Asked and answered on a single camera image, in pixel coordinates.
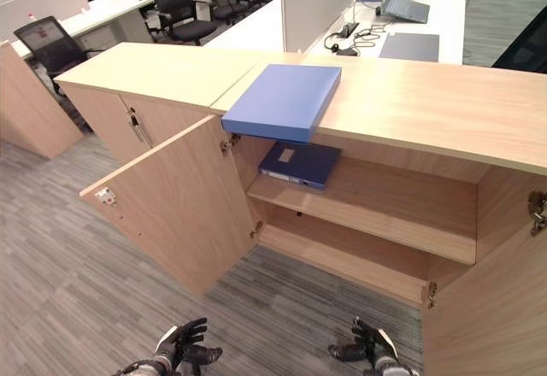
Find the blue binder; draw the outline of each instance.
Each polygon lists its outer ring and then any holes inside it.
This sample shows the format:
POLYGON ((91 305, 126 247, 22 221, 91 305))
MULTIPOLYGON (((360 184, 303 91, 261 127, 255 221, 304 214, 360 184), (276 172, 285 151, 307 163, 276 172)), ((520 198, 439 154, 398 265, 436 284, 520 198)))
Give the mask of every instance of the blue binder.
POLYGON ((342 68, 270 64, 222 117, 228 132, 308 143, 342 68))
POLYGON ((277 142, 262 160, 258 169, 270 177, 296 184, 325 189, 341 149, 318 144, 277 142))

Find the cabinet shelf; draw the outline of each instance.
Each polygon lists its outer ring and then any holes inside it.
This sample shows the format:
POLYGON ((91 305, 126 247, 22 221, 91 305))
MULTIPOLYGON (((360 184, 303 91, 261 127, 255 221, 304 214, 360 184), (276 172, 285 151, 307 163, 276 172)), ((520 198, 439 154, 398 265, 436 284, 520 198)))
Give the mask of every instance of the cabinet shelf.
POLYGON ((277 209, 259 244, 413 306, 421 304, 428 254, 311 216, 277 209))
POLYGON ((250 197, 472 265, 476 185, 340 158, 324 191, 259 175, 250 197))

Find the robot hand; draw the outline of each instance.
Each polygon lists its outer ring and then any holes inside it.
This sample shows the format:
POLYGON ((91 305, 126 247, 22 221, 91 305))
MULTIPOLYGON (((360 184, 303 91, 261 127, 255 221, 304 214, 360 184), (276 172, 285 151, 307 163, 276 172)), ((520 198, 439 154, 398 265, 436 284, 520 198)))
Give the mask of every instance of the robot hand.
POLYGON ((356 316, 351 332, 355 336, 355 343, 330 345, 328 351, 332 357, 339 361, 368 360, 373 368, 380 358, 389 358, 398 363, 395 345, 382 329, 369 326, 356 316))
POLYGON ((156 346, 152 359, 135 361, 120 369, 113 376, 172 376, 181 361, 192 364, 192 373, 199 376, 201 365, 209 365, 222 355, 222 349, 207 349, 196 345, 203 341, 207 318, 188 322, 183 326, 173 326, 163 335, 156 346))
POLYGON ((181 361, 193 366, 193 373, 200 374, 199 367, 209 365, 222 355, 221 348, 207 349, 195 345, 203 341, 207 318, 188 322, 183 326, 173 326, 160 340, 156 347, 155 360, 166 366, 167 374, 172 374, 181 361))

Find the open cabinet door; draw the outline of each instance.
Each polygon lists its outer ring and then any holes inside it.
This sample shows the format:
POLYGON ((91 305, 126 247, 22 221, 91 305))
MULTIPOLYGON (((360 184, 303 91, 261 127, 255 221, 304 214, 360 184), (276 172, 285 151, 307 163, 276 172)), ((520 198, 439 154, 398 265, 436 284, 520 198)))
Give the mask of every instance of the open cabinet door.
POLYGON ((219 117, 210 115, 80 195, 194 294, 255 243, 253 222, 219 117), (114 203, 96 194, 105 188, 114 203))
POLYGON ((532 237, 531 226, 424 312, 426 376, 547 374, 547 229, 532 237))

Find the cabinet top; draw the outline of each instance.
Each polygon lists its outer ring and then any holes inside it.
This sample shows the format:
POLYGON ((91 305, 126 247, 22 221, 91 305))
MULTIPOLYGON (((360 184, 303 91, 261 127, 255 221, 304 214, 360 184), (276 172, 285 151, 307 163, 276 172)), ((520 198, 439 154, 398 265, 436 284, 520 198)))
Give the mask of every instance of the cabinet top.
POLYGON ((208 108, 258 61, 252 52, 120 43, 56 77, 59 84, 208 108))
POLYGON ((224 114, 269 63, 342 67, 317 132, 547 174, 547 75, 433 62, 119 44, 63 83, 224 114))

